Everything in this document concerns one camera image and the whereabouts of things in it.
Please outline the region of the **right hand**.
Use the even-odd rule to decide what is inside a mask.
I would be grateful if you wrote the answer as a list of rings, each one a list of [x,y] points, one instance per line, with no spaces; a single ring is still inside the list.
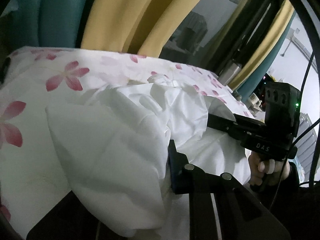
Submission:
[[[259,155],[253,151],[248,158],[248,163],[251,171],[248,183],[253,186],[276,185],[277,182],[285,180],[291,170],[288,161],[275,161],[273,159],[262,161]]]

